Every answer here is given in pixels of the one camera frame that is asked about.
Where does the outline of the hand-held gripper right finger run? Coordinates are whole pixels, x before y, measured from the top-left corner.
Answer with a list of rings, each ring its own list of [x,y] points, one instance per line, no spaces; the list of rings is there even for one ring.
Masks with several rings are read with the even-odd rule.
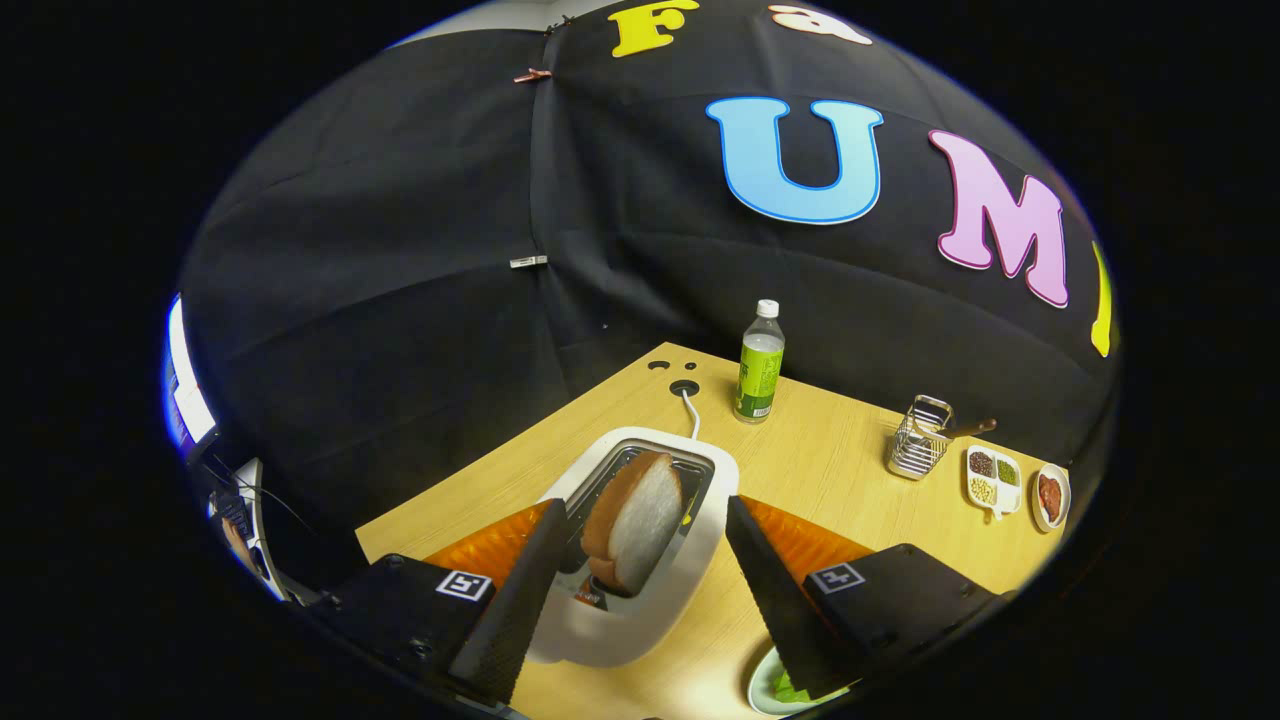
[[[1009,605],[924,550],[870,550],[744,495],[726,537],[795,688],[822,697],[904,673]]]

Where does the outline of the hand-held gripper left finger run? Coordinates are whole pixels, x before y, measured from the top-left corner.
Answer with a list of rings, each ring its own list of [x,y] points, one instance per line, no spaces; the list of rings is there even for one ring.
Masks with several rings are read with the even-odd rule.
[[[568,532],[549,498],[426,559],[388,553],[323,593],[317,620],[415,685],[507,705]]]

